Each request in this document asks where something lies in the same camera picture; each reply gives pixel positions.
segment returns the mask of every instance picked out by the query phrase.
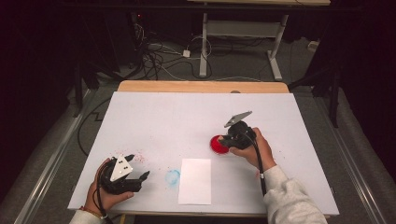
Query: sleeve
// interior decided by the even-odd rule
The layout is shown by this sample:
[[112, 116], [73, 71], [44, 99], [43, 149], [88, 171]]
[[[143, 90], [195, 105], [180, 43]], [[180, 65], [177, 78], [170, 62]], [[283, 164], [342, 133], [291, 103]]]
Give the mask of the sleeve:
[[89, 212], [77, 210], [70, 224], [102, 224], [102, 220]]
[[288, 179], [278, 165], [265, 171], [264, 177], [268, 223], [327, 223], [303, 185]]

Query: white tabletop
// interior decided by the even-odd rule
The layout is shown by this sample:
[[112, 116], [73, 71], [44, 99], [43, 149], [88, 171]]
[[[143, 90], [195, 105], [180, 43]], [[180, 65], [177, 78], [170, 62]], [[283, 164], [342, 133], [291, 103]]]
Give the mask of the white tabletop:
[[[291, 93], [115, 92], [68, 208], [79, 209], [96, 169], [107, 157], [135, 154], [138, 178], [150, 171], [143, 188], [115, 212], [265, 216], [257, 170], [233, 154], [218, 155], [210, 139], [226, 134], [232, 115], [252, 111], [244, 121], [259, 127], [276, 162], [298, 178], [325, 215], [338, 215], [330, 187]], [[178, 204], [178, 182], [167, 176], [182, 159], [211, 160], [211, 204]]]

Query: hand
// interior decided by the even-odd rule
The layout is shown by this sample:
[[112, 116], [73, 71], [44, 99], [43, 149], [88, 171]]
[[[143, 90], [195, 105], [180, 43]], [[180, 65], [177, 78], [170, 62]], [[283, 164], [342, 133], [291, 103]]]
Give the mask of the hand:
[[[87, 201], [85, 202], [85, 205], [84, 205], [85, 208], [90, 209], [91, 211], [93, 211], [94, 213], [96, 213], [98, 215], [102, 215], [102, 213], [100, 212], [99, 208], [96, 207], [96, 205], [95, 205], [95, 203], [99, 204], [98, 198], [97, 198], [97, 192], [95, 192], [96, 191], [96, 180], [97, 180], [97, 177], [99, 176], [100, 169], [108, 161], [110, 161], [109, 158], [107, 158], [107, 160], [105, 160], [102, 163], [102, 165], [99, 167], [99, 169], [96, 171], [95, 179], [91, 183], [90, 189], [88, 190]], [[103, 188], [99, 188], [99, 190], [100, 190], [100, 197], [102, 199], [102, 205], [106, 211], [109, 210], [111, 207], [113, 207], [116, 203], [120, 203], [120, 202], [123, 202], [129, 198], [134, 197], [133, 192], [124, 192], [122, 194], [115, 195], [115, 194], [107, 193]]]
[[[272, 150], [258, 128], [253, 128], [253, 132], [256, 134], [257, 146], [259, 147], [259, 151], [262, 156], [262, 168], [266, 171], [271, 167], [276, 166]], [[259, 161], [257, 160], [257, 153], [254, 146], [247, 147], [243, 150], [237, 147], [230, 147], [230, 151], [236, 156], [244, 157], [250, 164], [259, 169]]]

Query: red ball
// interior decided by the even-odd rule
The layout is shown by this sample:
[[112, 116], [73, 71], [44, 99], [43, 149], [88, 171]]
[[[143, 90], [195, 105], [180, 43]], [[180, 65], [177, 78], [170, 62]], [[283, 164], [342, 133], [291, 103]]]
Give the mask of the red ball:
[[216, 135], [214, 137], [212, 137], [212, 139], [210, 140], [210, 146], [212, 147], [212, 150], [218, 154], [225, 154], [227, 152], [229, 152], [229, 149], [225, 146], [223, 146], [219, 141], [220, 135]]

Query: white paper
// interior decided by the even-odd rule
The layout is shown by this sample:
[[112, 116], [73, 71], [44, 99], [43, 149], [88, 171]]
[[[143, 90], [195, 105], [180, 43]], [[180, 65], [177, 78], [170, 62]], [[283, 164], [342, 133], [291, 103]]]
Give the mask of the white paper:
[[212, 204], [210, 160], [183, 159], [181, 163], [179, 204]]

